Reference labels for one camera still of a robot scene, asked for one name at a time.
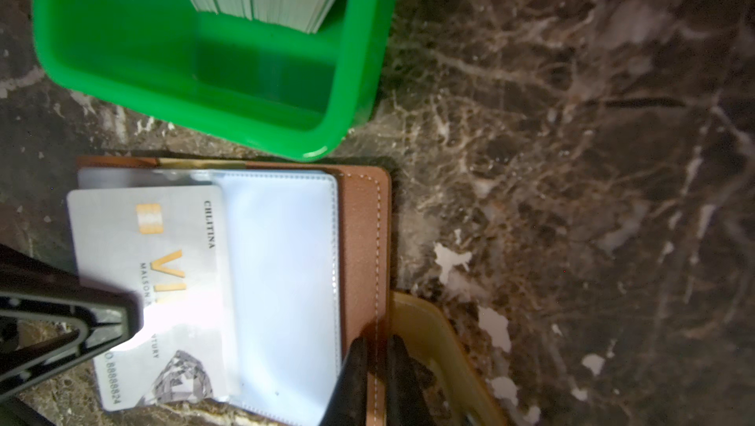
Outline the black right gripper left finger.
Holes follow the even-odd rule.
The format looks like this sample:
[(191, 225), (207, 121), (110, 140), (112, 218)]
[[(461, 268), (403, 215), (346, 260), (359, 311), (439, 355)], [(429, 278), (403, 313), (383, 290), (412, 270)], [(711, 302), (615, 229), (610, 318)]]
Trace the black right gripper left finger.
[(368, 344), (352, 341), (320, 426), (365, 426), (368, 407)]

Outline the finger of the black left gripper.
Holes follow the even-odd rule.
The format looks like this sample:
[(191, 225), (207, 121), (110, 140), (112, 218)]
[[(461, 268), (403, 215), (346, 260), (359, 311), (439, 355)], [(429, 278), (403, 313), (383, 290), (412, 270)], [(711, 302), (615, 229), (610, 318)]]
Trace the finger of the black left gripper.
[[(69, 331), (25, 347), (21, 325), (63, 324)], [(64, 271), (1, 247), (1, 398), (117, 347), (142, 328), (134, 296), (81, 286)]]

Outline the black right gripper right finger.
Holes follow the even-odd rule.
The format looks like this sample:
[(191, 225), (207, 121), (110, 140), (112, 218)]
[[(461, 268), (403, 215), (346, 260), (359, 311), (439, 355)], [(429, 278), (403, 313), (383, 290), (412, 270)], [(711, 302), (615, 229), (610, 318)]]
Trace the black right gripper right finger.
[(387, 348), (387, 425), (435, 424), (405, 342), (392, 335)]

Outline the brown leather card holder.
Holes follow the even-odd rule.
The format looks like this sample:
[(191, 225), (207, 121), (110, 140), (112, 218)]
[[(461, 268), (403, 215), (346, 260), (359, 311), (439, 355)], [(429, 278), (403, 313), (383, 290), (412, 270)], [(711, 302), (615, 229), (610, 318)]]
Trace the brown leather card holder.
[(344, 341), (368, 344), (366, 425), (387, 425), (387, 348), (405, 342), (440, 382), (458, 425), (505, 425), (505, 415), (474, 371), (444, 314), (433, 304), (390, 289), (391, 179), (376, 166), (320, 164), (338, 185), (341, 313)]

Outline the green plastic tray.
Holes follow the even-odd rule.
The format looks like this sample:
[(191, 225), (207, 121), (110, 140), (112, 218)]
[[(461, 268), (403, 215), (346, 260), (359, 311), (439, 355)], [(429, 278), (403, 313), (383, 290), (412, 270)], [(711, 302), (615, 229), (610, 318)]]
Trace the green plastic tray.
[(32, 0), (56, 84), (298, 162), (371, 117), (396, 0), (338, 0), (313, 35), (190, 0)]

